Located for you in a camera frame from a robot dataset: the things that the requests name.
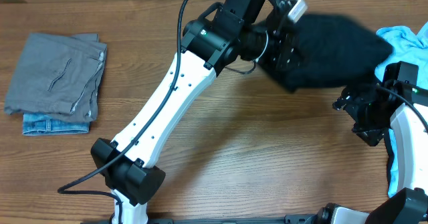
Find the black shorts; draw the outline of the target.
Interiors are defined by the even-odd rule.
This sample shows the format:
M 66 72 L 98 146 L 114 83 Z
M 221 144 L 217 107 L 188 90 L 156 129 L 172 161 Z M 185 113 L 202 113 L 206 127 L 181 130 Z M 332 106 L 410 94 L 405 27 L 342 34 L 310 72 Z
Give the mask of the black shorts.
M 393 53 L 386 40 L 343 15 L 305 14 L 294 33 L 294 51 L 285 70 L 260 64 L 289 92 L 371 82 L 376 67 Z

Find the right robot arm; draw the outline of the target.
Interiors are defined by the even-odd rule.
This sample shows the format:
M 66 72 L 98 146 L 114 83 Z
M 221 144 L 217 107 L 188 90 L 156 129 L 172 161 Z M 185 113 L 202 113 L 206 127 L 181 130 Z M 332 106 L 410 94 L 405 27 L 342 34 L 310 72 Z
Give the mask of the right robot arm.
M 427 220 L 427 91 L 417 86 L 418 66 L 390 64 L 383 81 L 348 86 L 333 103 L 355 121 L 352 131 L 369 146 L 389 144 L 398 165 L 397 192 L 370 213 L 329 204 L 315 223 L 420 223 Z

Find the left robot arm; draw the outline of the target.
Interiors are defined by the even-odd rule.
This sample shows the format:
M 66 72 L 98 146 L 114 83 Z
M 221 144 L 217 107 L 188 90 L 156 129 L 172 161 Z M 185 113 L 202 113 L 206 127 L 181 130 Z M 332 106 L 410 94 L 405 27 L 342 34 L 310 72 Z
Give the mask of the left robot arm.
M 224 0 L 177 27 L 177 52 L 158 88 L 130 124 L 91 148 L 114 199 L 111 223 L 148 222 L 147 204 L 165 179 L 158 158 L 190 105 L 238 57 L 278 61 L 285 29 L 306 10 L 304 0 Z

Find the black garment under shirt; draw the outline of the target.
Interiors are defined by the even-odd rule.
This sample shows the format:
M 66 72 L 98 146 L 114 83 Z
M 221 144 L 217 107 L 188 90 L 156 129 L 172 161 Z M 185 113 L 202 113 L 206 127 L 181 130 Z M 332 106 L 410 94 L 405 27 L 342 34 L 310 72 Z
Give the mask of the black garment under shirt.
M 397 145 L 395 142 L 395 137 L 393 136 L 393 131 L 388 129 L 384 134 L 385 147 L 388 154 L 387 160 L 387 182 L 388 182 L 388 196 L 392 197 L 397 193 L 398 187 L 398 165 L 395 161 L 395 152 L 397 150 Z

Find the light blue shirt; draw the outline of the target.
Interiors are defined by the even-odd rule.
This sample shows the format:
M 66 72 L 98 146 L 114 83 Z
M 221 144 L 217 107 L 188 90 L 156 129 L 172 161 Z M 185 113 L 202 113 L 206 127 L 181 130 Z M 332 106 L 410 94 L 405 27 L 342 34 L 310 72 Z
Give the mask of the light blue shirt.
M 375 76 L 382 81 L 389 64 L 408 62 L 419 66 L 417 86 L 427 89 L 427 26 L 424 25 L 417 34 L 406 26 L 384 27 L 377 31 L 377 35 L 393 46 L 393 53 L 376 67 Z

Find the folded grey shorts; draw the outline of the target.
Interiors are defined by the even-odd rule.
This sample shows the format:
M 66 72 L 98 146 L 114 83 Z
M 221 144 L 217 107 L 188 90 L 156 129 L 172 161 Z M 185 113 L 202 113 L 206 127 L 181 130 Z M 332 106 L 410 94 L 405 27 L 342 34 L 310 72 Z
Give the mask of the folded grey shorts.
M 5 97 L 4 111 L 41 113 L 64 122 L 98 117 L 98 88 L 107 45 L 95 33 L 32 33 Z

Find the folded blue jeans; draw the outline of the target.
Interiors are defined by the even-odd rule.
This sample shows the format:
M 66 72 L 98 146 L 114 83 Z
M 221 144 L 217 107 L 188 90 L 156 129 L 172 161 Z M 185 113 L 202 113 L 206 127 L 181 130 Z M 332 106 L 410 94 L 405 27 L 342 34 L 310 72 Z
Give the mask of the folded blue jeans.
M 89 122 L 64 122 L 38 113 L 23 115 L 22 134 L 24 136 L 87 134 L 89 130 Z

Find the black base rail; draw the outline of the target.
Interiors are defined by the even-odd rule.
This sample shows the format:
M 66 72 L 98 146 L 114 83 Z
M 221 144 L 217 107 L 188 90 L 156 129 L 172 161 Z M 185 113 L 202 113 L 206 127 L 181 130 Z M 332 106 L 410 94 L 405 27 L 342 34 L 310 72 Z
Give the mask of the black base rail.
M 374 213 L 355 211 L 339 205 L 326 205 L 317 214 L 289 214 L 284 217 L 253 217 L 237 219 L 149 219 L 148 224 L 378 224 Z

